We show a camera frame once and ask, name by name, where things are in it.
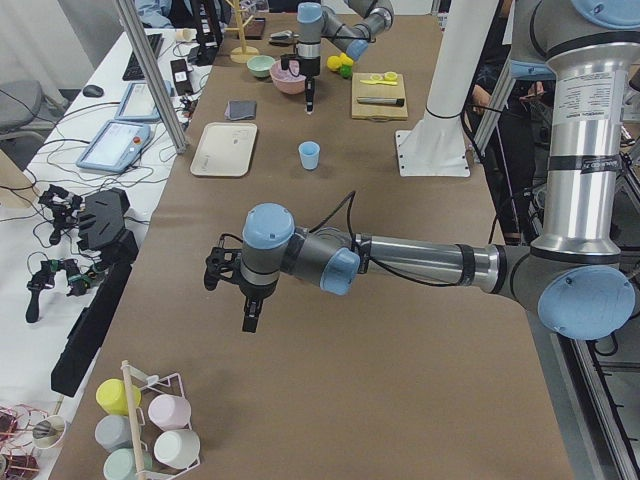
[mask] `wooden cutting board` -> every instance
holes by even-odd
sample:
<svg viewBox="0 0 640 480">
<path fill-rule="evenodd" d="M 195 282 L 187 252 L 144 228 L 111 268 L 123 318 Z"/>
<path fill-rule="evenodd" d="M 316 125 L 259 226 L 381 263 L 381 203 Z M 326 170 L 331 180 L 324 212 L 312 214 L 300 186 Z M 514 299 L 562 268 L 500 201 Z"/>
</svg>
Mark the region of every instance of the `wooden cutting board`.
<svg viewBox="0 0 640 480">
<path fill-rule="evenodd" d="M 388 105 L 364 105 L 358 97 L 404 98 L 404 79 L 398 74 L 398 85 L 367 85 L 360 80 L 369 80 L 371 73 L 354 73 L 351 79 L 351 118 L 369 120 L 406 120 L 409 118 L 407 102 L 402 107 Z"/>
</svg>

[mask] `white tray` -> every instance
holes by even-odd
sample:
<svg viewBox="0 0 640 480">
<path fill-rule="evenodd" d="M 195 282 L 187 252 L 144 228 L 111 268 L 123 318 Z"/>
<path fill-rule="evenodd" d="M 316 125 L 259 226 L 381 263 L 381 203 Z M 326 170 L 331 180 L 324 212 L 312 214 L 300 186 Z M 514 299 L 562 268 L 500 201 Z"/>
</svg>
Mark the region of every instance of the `white tray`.
<svg viewBox="0 0 640 480">
<path fill-rule="evenodd" d="M 198 177 L 241 177 L 249 171 L 258 127 L 213 122 L 204 127 L 191 173 Z"/>
</svg>

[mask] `blue joint cap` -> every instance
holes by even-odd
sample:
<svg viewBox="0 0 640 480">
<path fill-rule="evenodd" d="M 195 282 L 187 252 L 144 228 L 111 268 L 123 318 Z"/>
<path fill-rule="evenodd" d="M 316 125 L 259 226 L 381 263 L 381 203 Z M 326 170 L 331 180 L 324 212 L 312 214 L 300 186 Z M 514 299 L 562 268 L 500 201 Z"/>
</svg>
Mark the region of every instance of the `blue joint cap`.
<svg viewBox="0 0 640 480">
<path fill-rule="evenodd" d="M 591 23 L 610 30 L 640 28 L 640 0 L 571 0 L 573 8 Z"/>
<path fill-rule="evenodd" d="M 517 80 L 544 81 L 555 80 L 556 76 L 544 63 L 520 62 L 511 60 L 511 76 Z"/>
<path fill-rule="evenodd" d="M 251 248 L 271 250 L 287 243 L 294 230 L 289 210 L 276 203 L 262 203 L 247 214 L 242 238 Z"/>
<path fill-rule="evenodd" d="M 325 292 L 345 295 L 351 288 L 353 279 L 356 278 L 360 257 L 349 250 L 341 248 L 327 263 L 320 278 L 320 288 Z"/>
<path fill-rule="evenodd" d="M 604 265 L 578 267 L 560 275 L 538 301 L 540 321 L 575 340 L 596 340 L 631 316 L 635 292 L 627 277 Z"/>
<path fill-rule="evenodd" d="M 304 2 L 298 5 L 298 22 L 314 23 L 322 18 L 322 5 L 314 2 Z"/>
<path fill-rule="evenodd" d="M 354 40 L 347 47 L 345 52 L 354 62 L 357 62 L 362 54 L 369 48 L 369 43 L 366 40 Z"/>
</svg>

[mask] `brown table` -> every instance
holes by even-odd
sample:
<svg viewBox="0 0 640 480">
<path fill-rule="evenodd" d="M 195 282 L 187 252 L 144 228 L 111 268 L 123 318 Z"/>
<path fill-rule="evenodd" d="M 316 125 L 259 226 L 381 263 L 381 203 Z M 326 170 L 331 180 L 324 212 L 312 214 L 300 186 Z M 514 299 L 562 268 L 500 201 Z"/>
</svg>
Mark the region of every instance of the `brown table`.
<svg viewBox="0 0 640 480">
<path fill-rule="evenodd" d="M 271 16 L 266 34 L 294 20 Z M 571 478 L 516 304 L 375 274 L 336 297 L 283 275 L 252 335 L 241 332 L 238 289 L 202 285 L 220 233 L 241 232 L 246 212 L 266 201 L 310 226 L 355 189 L 357 231 L 485 244 L 493 212 L 481 168 L 468 179 L 398 174 L 393 135 L 423 115 L 439 42 L 433 18 L 398 17 L 358 63 L 405 75 L 410 118 L 393 123 L 351 120 L 349 82 L 324 69 L 307 116 L 303 96 L 284 96 L 221 55 L 51 478 L 101 478 L 106 454 L 93 428 L 103 412 L 93 397 L 120 377 L 123 359 L 182 374 L 202 439 L 203 464 L 189 479 Z M 324 46 L 325 58 L 334 52 Z M 258 100 L 251 169 L 242 179 L 193 177 L 202 129 L 223 120 L 230 99 Z M 322 147 L 314 172 L 296 151 L 308 139 Z"/>
</svg>

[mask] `green bowl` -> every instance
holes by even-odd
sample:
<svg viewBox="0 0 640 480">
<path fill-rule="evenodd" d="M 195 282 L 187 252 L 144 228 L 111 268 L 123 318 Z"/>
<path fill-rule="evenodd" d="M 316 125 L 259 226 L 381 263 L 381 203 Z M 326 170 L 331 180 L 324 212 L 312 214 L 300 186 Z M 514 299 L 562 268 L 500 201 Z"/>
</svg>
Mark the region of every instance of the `green bowl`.
<svg viewBox="0 0 640 480">
<path fill-rule="evenodd" d="M 256 78 L 267 78 L 271 65 L 276 63 L 275 58 L 268 55 L 256 55 L 247 62 L 247 68 Z"/>
</svg>

